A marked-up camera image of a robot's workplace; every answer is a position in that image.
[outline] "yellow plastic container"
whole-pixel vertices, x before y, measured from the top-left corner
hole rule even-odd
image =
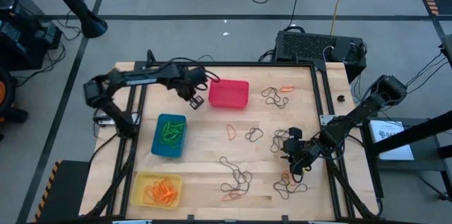
[[[145,193],[146,186],[152,186],[155,182],[161,182],[164,179],[169,179],[174,188],[177,190],[176,200],[172,202],[170,206],[164,205],[151,205],[143,201],[143,195]],[[179,204],[179,199],[182,191],[182,178],[179,175],[162,174],[156,172],[138,172],[136,174],[135,182],[133,184],[132,195],[130,197],[130,203],[135,206],[149,206],[162,209],[175,209]]]

